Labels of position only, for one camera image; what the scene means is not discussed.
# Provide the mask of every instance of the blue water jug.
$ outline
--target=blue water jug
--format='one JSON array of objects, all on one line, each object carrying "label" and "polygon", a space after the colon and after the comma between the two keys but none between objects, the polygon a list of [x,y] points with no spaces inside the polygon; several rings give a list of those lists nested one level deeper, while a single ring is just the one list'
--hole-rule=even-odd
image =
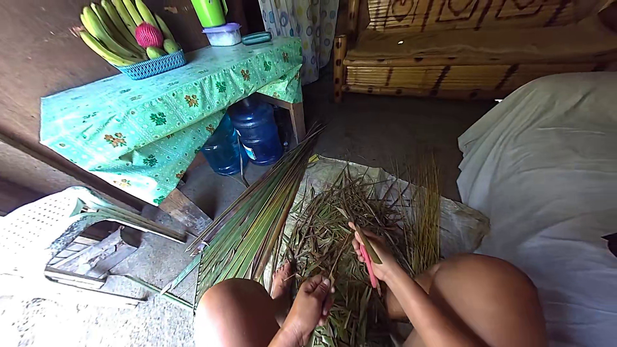
[{"label": "blue water jug", "polygon": [[272,106],[254,96],[244,98],[227,109],[240,141],[256,165],[274,164],[282,155]]},{"label": "blue water jug", "polygon": [[201,148],[205,159],[217,174],[234,175],[240,172],[240,156],[246,166],[249,158],[244,150],[240,149],[236,129],[231,124],[230,117],[225,114],[216,130],[205,145]]}]

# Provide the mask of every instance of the fruit basket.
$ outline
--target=fruit basket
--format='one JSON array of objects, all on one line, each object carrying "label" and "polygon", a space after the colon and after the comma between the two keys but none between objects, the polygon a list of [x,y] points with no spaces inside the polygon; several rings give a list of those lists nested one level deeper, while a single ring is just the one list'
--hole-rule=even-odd
[{"label": "fruit basket", "polygon": [[143,0],[101,0],[80,14],[82,40],[132,80],[186,65],[167,24]]},{"label": "fruit basket", "polygon": [[156,59],[138,62],[128,66],[116,66],[121,73],[129,76],[132,80],[142,80],[147,77],[173,70],[177,67],[186,65],[184,51],[179,50],[171,54],[164,55]]}]

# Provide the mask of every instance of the blue plastic basket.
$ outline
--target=blue plastic basket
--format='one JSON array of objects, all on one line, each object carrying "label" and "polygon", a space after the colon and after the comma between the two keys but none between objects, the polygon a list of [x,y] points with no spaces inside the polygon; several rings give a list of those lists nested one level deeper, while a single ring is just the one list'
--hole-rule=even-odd
[{"label": "blue plastic basket", "polygon": [[132,80],[142,80],[183,65],[186,65],[186,60],[184,59],[184,51],[180,49],[178,52],[167,54],[160,58],[138,62],[129,66],[116,66],[116,68]]}]

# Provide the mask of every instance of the plastic tablecloth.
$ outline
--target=plastic tablecloth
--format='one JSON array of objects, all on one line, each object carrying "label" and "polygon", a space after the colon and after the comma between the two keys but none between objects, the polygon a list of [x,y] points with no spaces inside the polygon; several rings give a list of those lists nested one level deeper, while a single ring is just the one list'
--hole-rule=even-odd
[{"label": "plastic tablecloth", "polygon": [[133,196],[159,205],[226,108],[258,92],[302,102],[298,38],[186,54],[144,80],[120,74],[41,99],[41,144]]}]

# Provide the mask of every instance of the cement floor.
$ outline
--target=cement floor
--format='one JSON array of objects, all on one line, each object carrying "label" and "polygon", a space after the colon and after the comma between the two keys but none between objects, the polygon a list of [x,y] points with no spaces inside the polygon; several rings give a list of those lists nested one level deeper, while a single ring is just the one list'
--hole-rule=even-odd
[{"label": "cement floor", "polygon": [[[443,101],[345,94],[332,102],[331,78],[304,88],[305,120],[327,124],[315,152],[327,157],[383,167],[396,172],[418,151],[433,150],[442,177],[442,194],[458,200],[456,177],[462,158],[457,137],[492,106],[493,102]],[[267,168],[249,165],[246,178],[256,180]],[[181,190],[204,212],[216,218],[244,186],[212,172],[208,165],[193,170]],[[173,221],[164,220],[168,225]],[[115,274],[132,274],[163,286],[190,262],[185,246],[152,234],[142,246],[116,266]],[[195,272],[173,293],[192,302]],[[124,278],[111,278],[109,288],[125,295],[148,296],[136,309],[38,299],[0,291],[0,330],[7,346],[193,346],[193,316],[154,297]]]}]

